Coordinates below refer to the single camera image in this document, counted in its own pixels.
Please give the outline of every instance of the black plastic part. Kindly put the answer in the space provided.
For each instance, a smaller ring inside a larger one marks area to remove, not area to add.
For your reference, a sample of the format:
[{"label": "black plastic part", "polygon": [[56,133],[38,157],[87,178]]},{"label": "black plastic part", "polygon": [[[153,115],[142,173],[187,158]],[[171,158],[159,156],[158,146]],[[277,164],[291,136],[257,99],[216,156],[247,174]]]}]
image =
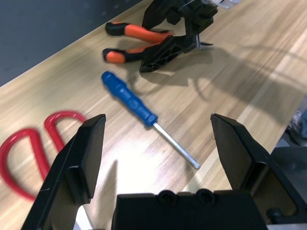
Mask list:
[{"label": "black plastic part", "polygon": [[111,36],[125,35],[125,28],[129,23],[106,23],[106,33]]},{"label": "black plastic part", "polygon": [[85,121],[57,155],[23,230],[73,229],[78,208],[94,196],[105,121],[105,115]]},{"label": "black plastic part", "polygon": [[[217,114],[211,115],[211,121],[219,157],[232,189],[248,191],[267,223],[307,223],[307,204],[246,128]],[[282,215],[270,215],[277,208]]]},{"label": "black plastic part", "polygon": [[[204,196],[204,201],[199,199],[199,194]],[[249,194],[208,190],[200,190],[196,195],[175,195],[170,191],[162,191],[159,195],[118,195],[112,230],[127,229],[267,230]]]},{"label": "black plastic part", "polygon": [[178,55],[188,53],[197,47],[199,33],[213,23],[217,7],[202,0],[153,0],[144,14],[142,26],[146,29],[161,24],[165,19],[177,24],[185,19],[186,35],[166,38],[151,53],[144,56],[140,72],[155,71],[168,64]]},{"label": "black plastic part", "polygon": [[168,36],[163,42],[148,50],[143,57],[140,72],[152,72],[178,57],[182,53],[180,37]]}]

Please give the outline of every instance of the scissors handle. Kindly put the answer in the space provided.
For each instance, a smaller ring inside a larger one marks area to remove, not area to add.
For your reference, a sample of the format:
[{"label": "scissors handle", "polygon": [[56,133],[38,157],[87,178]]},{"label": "scissors handle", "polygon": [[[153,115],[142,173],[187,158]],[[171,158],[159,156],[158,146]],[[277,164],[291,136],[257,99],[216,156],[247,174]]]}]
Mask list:
[{"label": "scissors handle", "polygon": [[44,122],[45,129],[49,133],[49,136],[53,140],[53,143],[59,152],[64,148],[65,144],[59,134],[59,131],[57,130],[56,122],[64,118],[76,118],[82,123],[86,121],[86,118],[82,114],[70,110],[59,111],[46,118]]},{"label": "scissors handle", "polygon": [[[56,122],[63,118],[76,118],[80,120],[82,123],[86,120],[84,116],[75,111],[60,111],[56,112],[49,117],[44,122],[45,128],[49,133],[51,139],[53,140],[57,150],[60,152],[62,148],[65,146],[59,132],[56,128]],[[14,144],[16,144],[19,140],[29,137],[32,150],[34,152],[35,160],[41,174],[43,180],[47,177],[47,174],[50,170],[50,165],[48,163],[48,159],[46,157],[42,140],[40,138],[39,132],[34,128],[24,128],[10,135],[4,143],[0,146],[0,175],[2,176],[4,182],[17,194],[23,196],[29,200],[35,200],[35,196],[25,191],[22,187],[18,185],[16,180],[12,177],[8,167],[7,167],[7,159],[9,152]]]},{"label": "scissors handle", "polygon": [[25,128],[15,132],[14,134],[10,135],[4,143],[0,147],[0,174],[4,180],[4,182],[13,189],[19,195],[30,199],[35,200],[35,196],[29,194],[23,188],[21,188],[14,178],[11,176],[10,171],[7,167],[7,158],[9,156],[9,152],[16,142],[20,139],[29,137],[31,146],[34,152],[34,156],[40,171],[40,174],[43,179],[46,178],[50,166],[48,160],[45,156],[45,152],[42,146],[42,141],[39,135],[39,132],[34,128]]}]

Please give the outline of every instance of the screwdriver shaft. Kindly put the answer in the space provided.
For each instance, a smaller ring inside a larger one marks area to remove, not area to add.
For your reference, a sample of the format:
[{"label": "screwdriver shaft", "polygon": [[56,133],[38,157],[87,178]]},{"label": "screwdriver shaft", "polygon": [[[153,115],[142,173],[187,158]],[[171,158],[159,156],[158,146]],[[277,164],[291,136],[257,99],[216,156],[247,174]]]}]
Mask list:
[{"label": "screwdriver shaft", "polygon": [[168,133],[158,125],[158,123],[154,123],[154,128],[162,134],[162,136],[170,142],[196,169],[200,168],[200,165],[185,151],[177,142]]}]

